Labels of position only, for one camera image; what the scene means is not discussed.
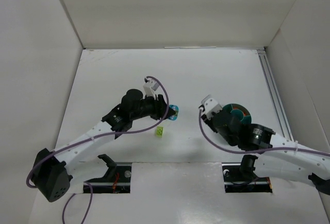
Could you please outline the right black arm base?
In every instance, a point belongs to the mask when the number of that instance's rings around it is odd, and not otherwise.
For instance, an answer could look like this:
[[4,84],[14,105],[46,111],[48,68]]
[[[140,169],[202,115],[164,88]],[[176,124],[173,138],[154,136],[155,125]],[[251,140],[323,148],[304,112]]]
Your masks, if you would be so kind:
[[222,163],[226,193],[273,193],[270,179],[254,173],[257,159],[254,155],[244,155],[241,162]]

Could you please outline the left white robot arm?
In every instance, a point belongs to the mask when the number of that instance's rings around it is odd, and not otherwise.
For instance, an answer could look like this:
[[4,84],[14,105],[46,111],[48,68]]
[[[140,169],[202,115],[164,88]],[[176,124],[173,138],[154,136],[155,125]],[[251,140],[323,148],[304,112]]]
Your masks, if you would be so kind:
[[28,173],[26,184],[29,188],[36,188],[48,202],[55,202],[75,184],[88,184],[94,179],[111,179],[116,174],[117,164],[97,150],[122,135],[139,134],[152,129],[147,127],[132,131],[136,120],[149,117],[159,125],[173,115],[175,111],[170,108],[166,92],[148,95],[130,89],[121,102],[85,134],[54,150],[40,150]]

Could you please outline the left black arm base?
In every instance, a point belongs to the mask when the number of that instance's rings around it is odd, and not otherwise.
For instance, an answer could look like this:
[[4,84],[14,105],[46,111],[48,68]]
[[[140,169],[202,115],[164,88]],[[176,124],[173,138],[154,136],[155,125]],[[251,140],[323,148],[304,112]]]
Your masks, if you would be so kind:
[[106,171],[101,177],[94,177],[87,182],[92,186],[94,194],[129,194],[132,163],[115,162],[108,155],[98,156],[103,161]]

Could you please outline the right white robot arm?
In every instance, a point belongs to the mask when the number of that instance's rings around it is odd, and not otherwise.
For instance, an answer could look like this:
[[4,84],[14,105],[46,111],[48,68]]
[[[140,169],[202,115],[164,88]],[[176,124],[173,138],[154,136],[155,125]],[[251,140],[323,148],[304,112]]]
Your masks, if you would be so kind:
[[207,141],[217,149],[242,156],[239,171],[247,180],[274,177],[305,183],[329,195],[329,153],[286,139],[272,129],[252,123],[238,104],[208,110],[199,106],[199,125],[207,125],[227,143]]

